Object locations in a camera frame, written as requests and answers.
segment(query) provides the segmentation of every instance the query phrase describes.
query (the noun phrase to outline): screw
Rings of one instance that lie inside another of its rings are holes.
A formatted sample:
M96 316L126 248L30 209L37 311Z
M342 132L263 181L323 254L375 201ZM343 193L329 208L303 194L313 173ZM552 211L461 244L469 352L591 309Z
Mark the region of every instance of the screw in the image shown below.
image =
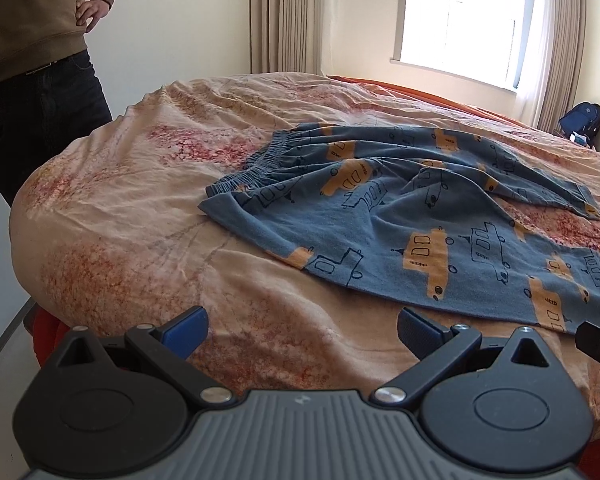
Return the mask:
M222 404L224 402L229 402L233 395L231 391L222 386L212 386L211 388L202 390L200 392L200 397L209 404Z
M407 394L401 388L385 386L374 391L374 397L383 404L398 404L407 398Z

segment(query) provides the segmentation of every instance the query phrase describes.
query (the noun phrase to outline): person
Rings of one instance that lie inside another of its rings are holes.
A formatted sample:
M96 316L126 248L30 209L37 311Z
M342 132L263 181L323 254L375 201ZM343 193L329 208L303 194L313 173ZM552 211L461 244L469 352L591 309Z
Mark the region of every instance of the person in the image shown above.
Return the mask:
M0 193L111 121L84 41L114 0L0 0Z

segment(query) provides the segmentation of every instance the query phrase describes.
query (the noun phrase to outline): bedsheet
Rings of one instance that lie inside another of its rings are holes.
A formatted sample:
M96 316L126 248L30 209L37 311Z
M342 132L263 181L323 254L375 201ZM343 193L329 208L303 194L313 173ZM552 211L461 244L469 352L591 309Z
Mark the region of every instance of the bedsheet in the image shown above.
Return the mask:
M210 334L190 359L238 391L368 393L416 362L395 333L402 305L289 267L198 209L205 187L238 170L274 130L311 122L415 124L496 139L528 166L585 184L600 206L599 153L434 96L290 73L176 82L76 140L26 182L10 219L18 280L68 325L101 335L203 305ZM525 229L600 252L600 222L500 204ZM485 335L515 328L425 313ZM589 401L600 437L600 366L572 336L539 331Z

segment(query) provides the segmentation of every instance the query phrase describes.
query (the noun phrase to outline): blue backpack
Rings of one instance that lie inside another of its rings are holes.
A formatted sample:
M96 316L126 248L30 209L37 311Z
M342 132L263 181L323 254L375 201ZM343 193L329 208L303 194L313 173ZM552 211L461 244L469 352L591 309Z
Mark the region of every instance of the blue backpack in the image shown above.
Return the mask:
M600 105L580 103L560 119L560 127L567 138L579 134L591 144L600 130Z

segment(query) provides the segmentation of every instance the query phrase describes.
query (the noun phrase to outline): beige curtain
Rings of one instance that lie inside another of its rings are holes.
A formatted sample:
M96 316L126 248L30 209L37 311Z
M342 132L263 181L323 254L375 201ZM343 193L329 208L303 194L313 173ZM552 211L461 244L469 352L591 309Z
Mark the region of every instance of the beige curtain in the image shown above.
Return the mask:
M584 45L586 0L554 0L554 38L538 129L552 132L573 105Z
M318 73L324 0L251 0L251 73Z

